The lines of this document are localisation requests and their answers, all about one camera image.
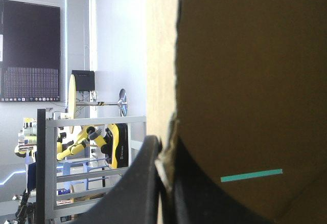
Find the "black box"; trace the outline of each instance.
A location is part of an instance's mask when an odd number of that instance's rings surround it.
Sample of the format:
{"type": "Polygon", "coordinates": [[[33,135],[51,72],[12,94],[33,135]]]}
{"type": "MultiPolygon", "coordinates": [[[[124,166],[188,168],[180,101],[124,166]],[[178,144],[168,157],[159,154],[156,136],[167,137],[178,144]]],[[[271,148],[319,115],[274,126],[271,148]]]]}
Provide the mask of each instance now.
{"type": "Polygon", "coordinates": [[[76,91],[92,91],[95,90],[94,71],[72,70],[75,76],[76,91]]]}

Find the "robotic arm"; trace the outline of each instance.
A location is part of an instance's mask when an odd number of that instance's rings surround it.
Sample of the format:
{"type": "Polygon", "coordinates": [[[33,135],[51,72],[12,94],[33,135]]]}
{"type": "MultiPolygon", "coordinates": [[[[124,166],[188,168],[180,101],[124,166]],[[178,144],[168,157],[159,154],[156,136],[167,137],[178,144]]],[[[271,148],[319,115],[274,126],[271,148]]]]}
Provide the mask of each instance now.
{"type": "Polygon", "coordinates": [[[96,130],[94,126],[83,126],[82,131],[77,135],[76,141],[62,144],[62,139],[66,137],[65,133],[60,133],[57,139],[57,160],[63,160],[70,155],[76,155],[80,153],[86,147],[86,143],[90,140],[94,141],[100,148],[101,152],[111,156],[112,152],[112,137],[101,136],[101,130],[96,130]]]}

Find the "cardboard box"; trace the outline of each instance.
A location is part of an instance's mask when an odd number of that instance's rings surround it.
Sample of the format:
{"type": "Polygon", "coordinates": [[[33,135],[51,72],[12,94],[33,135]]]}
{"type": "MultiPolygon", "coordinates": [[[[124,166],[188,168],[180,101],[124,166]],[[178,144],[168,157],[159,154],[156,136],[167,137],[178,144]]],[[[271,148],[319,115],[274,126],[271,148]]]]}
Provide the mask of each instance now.
{"type": "Polygon", "coordinates": [[[327,222],[326,3],[182,0],[178,133],[218,186],[278,223],[327,222]]]}

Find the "metal rod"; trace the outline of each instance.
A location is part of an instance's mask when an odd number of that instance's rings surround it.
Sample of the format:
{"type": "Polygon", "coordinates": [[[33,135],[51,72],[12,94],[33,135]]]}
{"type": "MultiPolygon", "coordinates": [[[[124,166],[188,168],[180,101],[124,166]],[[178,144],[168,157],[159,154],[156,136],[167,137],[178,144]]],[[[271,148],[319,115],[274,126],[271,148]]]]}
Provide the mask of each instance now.
{"type": "Polygon", "coordinates": [[[103,106],[103,105],[118,105],[117,102],[76,102],[77,106],[103,106]]]}
{"type": "Polygon", "coordinates": [[[81,202],[71,203],[67,205],[55,206],[54,216],[52,218],[84,213],[88,211],[91,207],[93,207],[94,204],[96,204],[100,200],[101,198],[97,198],[92,200],[85,200],[81,202]]]}
{"type": "Polygon", "coordinates": [[[89,124],[109,124],[109,123],[143,123],[146,122],[145,116],[141,117],[111,117],[111,118],[78,118],[78,119],[61,119],[46,120],[47,127],[66,127],[66,126],[83,126],[89,124]]]}
{"type": "Polygon", "coordinates": [[[109,192],[112,188],[113,187],[102,187],[102,188],[96,188],[96,189],[91,189],[91,190],[87,190],[87,191],[58,195],[57,201],[71,199],[71,198],[75,198],[75,197],[83,197],[83,196],[88,196],[88,195],[106,193],[106,192],[109,192]]]}
{"type": "Polygon", "coordinates": [[[128,167],[119,168],[119,169],[110,169],[110,170],[102,170],[102,171],[94,171],[89,173],[80,173],[80,174],[71,174],[71,175],[63,175],[57,177],[57,182],[69,182],[76,181],[82,179],[90,179],[108,175],[116,175],[123,174],[128,170],[128,167]]]}

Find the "gray metal frame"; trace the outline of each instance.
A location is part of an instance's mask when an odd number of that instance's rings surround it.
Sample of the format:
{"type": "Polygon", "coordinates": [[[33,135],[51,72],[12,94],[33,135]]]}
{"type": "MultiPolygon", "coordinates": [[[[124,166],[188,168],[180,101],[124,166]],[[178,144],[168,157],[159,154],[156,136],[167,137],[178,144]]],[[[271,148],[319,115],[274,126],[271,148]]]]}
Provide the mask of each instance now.
{"type": "Polygon", "coordinates": [[[111,188],[99,188],[91,189],[83,192],[71,193],[57,196],[57,183],[75,181],[86,178],[95,178],[108,175],[124,174],[128,167],[112,169],[112,170],[102,170],[89,173],[72,174],[65,176],[57,176],[57,145],[56,136],[58,127],[66,126],[83,126],[90,124],[110,124],[110,123],[127,123],[128,125],[128,140],[129,140],[129,165],[131,164],[131,130],[130,123],[143,123],[144,132],[146,135],[146,117],[112,117],[112,118],[83,118],[83,119],[69,119],[69,120],[46,120],[45,121],[45,176],[44,176],[44,215],[47,221],[55,219],[61,216],[73,215],[84,213],[89,208],[91,208],[99,199],[85,200],[77,203],[67,204],[67,205],[57,205],[58,200],[87,196],[90,194],[98,194],[108,192],[111,188]]]}

